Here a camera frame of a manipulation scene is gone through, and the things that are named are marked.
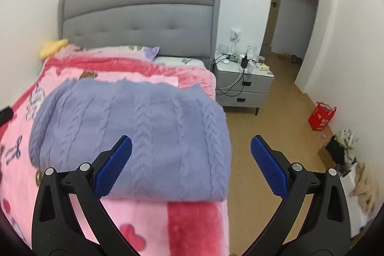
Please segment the pink cartoon bed blanket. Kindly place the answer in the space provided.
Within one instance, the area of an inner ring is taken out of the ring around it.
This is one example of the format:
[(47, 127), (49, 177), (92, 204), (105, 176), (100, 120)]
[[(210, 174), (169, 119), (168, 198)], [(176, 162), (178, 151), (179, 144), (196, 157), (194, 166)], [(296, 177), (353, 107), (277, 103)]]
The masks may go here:
[(105, 49), (60, 52), (1, 127), (1, 209), (32, 244), (46, 169), (91, 163), (123, 137), (132, 155), (101, 203), (141, 255), (228, 255), (231, 143), (216, 80)]

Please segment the red shopping bag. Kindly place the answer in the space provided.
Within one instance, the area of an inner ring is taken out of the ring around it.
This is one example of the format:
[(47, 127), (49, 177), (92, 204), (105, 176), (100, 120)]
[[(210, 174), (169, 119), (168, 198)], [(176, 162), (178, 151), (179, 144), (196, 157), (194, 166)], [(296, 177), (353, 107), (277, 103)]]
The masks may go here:
[(322, 131), (335, 115), (337, 107), (326, 103), (317, 102), (315, 109), (308, 118), (308, 123), (313, 131)]

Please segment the wall power outlet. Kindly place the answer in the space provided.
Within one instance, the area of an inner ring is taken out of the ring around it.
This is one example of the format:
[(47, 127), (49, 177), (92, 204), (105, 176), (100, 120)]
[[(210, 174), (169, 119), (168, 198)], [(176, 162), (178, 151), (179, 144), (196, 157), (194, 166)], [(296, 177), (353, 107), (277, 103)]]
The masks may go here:
[(230, 32), (230, 41), (237, 42), (240, 40), (241, 37), (241, 31), (237, 29), (231, 29)]

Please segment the yellow plush toy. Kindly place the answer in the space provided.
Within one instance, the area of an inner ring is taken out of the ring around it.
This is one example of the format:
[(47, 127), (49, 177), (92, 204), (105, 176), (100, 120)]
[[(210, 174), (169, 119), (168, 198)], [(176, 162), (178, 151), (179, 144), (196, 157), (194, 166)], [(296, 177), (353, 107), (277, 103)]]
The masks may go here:
[(56, 41), (48, 41), (44, 44), (44, 47), (41, 49), (39, 53), (40, 60), (45, 60), (51, 55), (56, 54), (59, 50), (64, 48), (69, 44), (68, 39), (56, 40)]

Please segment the clutter pile by wall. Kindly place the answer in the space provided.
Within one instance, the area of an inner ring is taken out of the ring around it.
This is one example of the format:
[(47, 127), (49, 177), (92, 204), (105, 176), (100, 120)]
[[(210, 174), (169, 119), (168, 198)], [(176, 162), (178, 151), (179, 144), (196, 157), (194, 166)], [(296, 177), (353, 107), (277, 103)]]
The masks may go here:
[(340, 177), (349, 210), (351, 237), (360, 235), (374, 219), (379, 199), (378, 182), (367, 163), (357, 159), (359, 138), (351, 129), (342, 129), (318, 151), (322, 163)]

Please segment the floral pillow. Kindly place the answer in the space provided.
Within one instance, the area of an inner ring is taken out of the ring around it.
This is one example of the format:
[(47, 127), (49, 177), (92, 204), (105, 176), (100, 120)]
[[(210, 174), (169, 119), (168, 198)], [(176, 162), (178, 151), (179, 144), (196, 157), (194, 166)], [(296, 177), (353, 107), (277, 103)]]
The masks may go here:
[(104, 47), (85, 49), (81, 52), (93, 57), (102, 58), (130, 58), (152, 62), (157, 65), (166, 65), (173, 67), (189, 66), (205, 68), (203, 61), (189, 57), (158, 57), (160, 47), (149, 48), (140, 45), (126, 45), (117, 47)]

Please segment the grey white nightstand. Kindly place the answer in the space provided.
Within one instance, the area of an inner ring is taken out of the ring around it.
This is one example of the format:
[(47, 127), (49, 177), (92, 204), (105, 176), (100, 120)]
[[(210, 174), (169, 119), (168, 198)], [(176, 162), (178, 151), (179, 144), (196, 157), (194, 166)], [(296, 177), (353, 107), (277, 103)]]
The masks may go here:
[(241, 67), (229, 56), (219, 55), (211, 65), (216, 77), (216, 101), (222, 107), (253, 108), (257, 116), (274, 80), (270, 71)]

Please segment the lavender knit hooded cardigan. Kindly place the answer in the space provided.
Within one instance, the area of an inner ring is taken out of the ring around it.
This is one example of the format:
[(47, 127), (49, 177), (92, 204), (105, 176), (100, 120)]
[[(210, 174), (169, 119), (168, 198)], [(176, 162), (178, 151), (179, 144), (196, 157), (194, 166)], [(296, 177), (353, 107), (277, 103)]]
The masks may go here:
[(130, 137), (132, 155), (110, 195), (156, 201), (223, 201), (231, 144), (224, 110), (201, 85), (68, 79), (33, 121), (29, 157), (41, 170), (75, 170)]

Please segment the grey upholstered headboard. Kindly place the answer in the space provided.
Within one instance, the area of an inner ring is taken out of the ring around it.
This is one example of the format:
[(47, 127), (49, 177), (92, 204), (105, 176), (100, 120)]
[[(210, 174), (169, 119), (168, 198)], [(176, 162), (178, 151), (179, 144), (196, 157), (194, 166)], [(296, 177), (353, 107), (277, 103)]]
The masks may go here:
[(58, 37), (87, 49), (141, 45), (214, 60), (221, 0), (60, 0)]

